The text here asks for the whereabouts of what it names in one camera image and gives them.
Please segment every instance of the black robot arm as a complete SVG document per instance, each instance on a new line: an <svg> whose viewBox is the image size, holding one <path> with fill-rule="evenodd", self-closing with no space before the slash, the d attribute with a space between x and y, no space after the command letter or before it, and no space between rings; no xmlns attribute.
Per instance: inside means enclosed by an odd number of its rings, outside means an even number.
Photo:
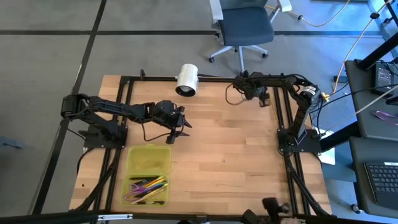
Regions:
<svg viewBox="0 0 398 224"><path fill-rule="evenodd" d="M63 98L61 116L73 121L80 119L88 123L88 131L79 131L86 137L85 147L122 147L126 142L126 128L120 126L117 121L107 121L95 112L127 117L139 124L155 122L170 130L167 144L173 144L179 135L187 136L176 128L190 124L185 120L184 107L177 107L169 100L158 103L143 103L136 105L125 105L98 96L86 96L84 94L68 95Z"/></svg>
<svg viewBox="0 0 398 224"><path fill-rule="evenodd" d="M286 146L282 146L282 148L291 145L298 146L307 135L304 122L309 114L310 107L321 97L320 89L305 77L296 74L264 75L260 72L254 72L247 78L237 76L233 81L233 87L244 94L247 100L261 97L267 90L267 86L286 89L298 104L293 124L286 129L286 133L281 133L281 136L279 136L280 143L286 143ZM298 93L294 86L304 86L304 89Z"/></svg>

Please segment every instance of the yellow plastic container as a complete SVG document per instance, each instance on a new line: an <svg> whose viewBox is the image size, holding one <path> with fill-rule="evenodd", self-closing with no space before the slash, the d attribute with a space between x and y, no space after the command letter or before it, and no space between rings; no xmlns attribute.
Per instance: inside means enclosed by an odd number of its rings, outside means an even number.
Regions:
<svg viewBox="0 0 398 224"><path fill-rule="evenodd" d="M155 146L153 144L148 144L146 146L132 146L129 148L126 161L126 176L123 180L121 201L125 206L149 206L149 207L159 207L166 205L169 199L169 177L167 174L170 171L170 161L171 161L171 148L168 146ZM129 186L139 180L130 180L131 177L152 177L152 176L163 176L167 181L167 188L146 200L145 202L153 201L164 201L161 204L148 204L148 205L138 205L132 204L130 201L126 201L124 196L130 192Z"/></svg>

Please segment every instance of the pen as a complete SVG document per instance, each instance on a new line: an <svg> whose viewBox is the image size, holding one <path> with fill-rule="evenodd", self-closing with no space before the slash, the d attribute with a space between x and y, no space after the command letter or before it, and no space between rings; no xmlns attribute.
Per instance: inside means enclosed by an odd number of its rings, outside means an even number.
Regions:
<svg viewBox="0 0 398 224"><path fill-rule="evenodd" d="M135 202L131 202L131 203L132 203L132 204L138 203L138 202L140 202L140 201L142 201L142 200L145 200L145 199L147 199L147 198L149 198L149 197L154 196L155 194L159 194L159 193L163 192L165 189L166 189L166 187L161 188L161 189L157 189L157 190L155 190L155 191L153 191L153 192L151 192L151 193L149 193L149 194L143 196L142 198L136 200Z"/></svg>
<svg viewBox="0 0 398 224"><path fill-rule="evenodd" d="M131 177L130 180L154 180L154 179L158 179L159 176L153 176L153 177Z"/></svg>
<svg viewBox="0 0 398 224"><path fill-rule="evenodd" d="M164 185L158 185L158 186L156 186L156 187L154 187L154 188L152 188L152 189L150 189L150 190L147 190L147 191L145 191L145 192L143 192L143 193L137 194L137 195L135 195L134 197L135 197L135 198L145 197L146 195L148 195L148 194L150 194L150 193L152 193L152 192L154 192L154 191L156 191L156 190L158 190L158 189L164 189L164 188L166 188L166 187L167 187L167 183L164 184Z"/></svg>
<svg viewBox="0 0 398 224"><path fill-rule="evenodd" d="M153 177L153 178L151 178L151 179L144 179L144 180L140 180L140 181L138 181L138 182L135 182L134 184L136 184L136 185L141 185L141 184L144 184L144 183L147 183L147 182L152 182L154 179L157 179L158 177Z"/></svg>
<svg viewBox="0 0 398 224"><path fill-rule="evenodd" d="M154 202L137 202L138 205L153 205L153 204L163 205L164 201L154 201Z"/></svg>
<svg viewBox="0 0 398 224"><path fill-rule="evenodd" d="M155 186L155 185L157 185L157 184L162 183L163 181L164 181L164 178L161 178L161 179L159 179L159 180L156 180L156 181L153 182L153 183L146 184L145 187L146 187L146 188L148 188L148 187L153 187L153 186Z"/></svg>
<svg viewBox="0 0 398 224"><path fill-rule="evenodd" d="M151 186L153 183L156 183L158 180L161 180L163 178L164 177L160 176L160 177L156 178L155 180L153 180L153 181L149 182L148 184L146 184L144 187Z"/></svg>

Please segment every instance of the chair leg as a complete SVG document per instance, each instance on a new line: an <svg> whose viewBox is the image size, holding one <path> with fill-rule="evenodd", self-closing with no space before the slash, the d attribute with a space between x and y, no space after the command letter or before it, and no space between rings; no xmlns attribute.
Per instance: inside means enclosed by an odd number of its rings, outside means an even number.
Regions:
<svg viewBox="0 0 398 224"><path fill-rule="evenodd" d="M210 58L212 58L212 57L214 57L214 56L216 56L216 55L219 55L219 54L221 54L221 53L224 53L224 52L226 52L227 50L230 50L230 49L232 49L232 48L233 48L232 46L225 46L225 47L223 47L222 49L219 49L219 51L214 52L213 54L211 54L211 55L210 55Z"/></svg>
<svg viewBox="0 0 398 224"><path fill-rule="evenodd" d="M268 51L265 49L262 49L261 47L258 47L256 45L252 45L252 46L244 46L247 49L251 49L251 50L255 50L256 52L260 52L260 53L264 53L264 54L268 54Z"/></svg>
<svg viewBox="0 0 398 224"><path fill-rule="evenodd" d="M241 62L241 70L244 72L242 47L239 47L239 61Z"/></svg>

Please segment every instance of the black desk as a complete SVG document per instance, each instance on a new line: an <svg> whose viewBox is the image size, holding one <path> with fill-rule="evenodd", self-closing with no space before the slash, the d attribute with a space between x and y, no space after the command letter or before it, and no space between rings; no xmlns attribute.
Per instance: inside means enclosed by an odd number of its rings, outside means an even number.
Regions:
<svg viewBox="0 0 398 224"><path fill-rule="evenodd" d="M358 69L355 62L352 60L346 61L345 66L351 92L371 88L371 71L362 71ZM398 78L395 78L394 81L395 83L398 83ZM355 111L357 111L366 106L372 100L376 99L378 95L375 95L370 91L362 91L353 94L352 97ZM357 122L354 122L335 132L331 136L322 139L322 150L324 151L346 142L351 136L398 141L397 126L388 124L373 116L373 112L377 110L395 115L398 113L398 106L387 105L386 101L383 99L376 101L373 105L356 115L358 120ZM344 114L344 116L339 116L339 118L343 119L348 115L349 114Z"/></svg>
<svg viewBox="0 0 398 224"><path fill-rule="evenodd" d="M357 183L354 183L359 209L370 215L398 218L398 211L378 206L373 199L372 190L366 175L364 162L398 161L398 142L375 139L350 138L351 153Z"/></svg>

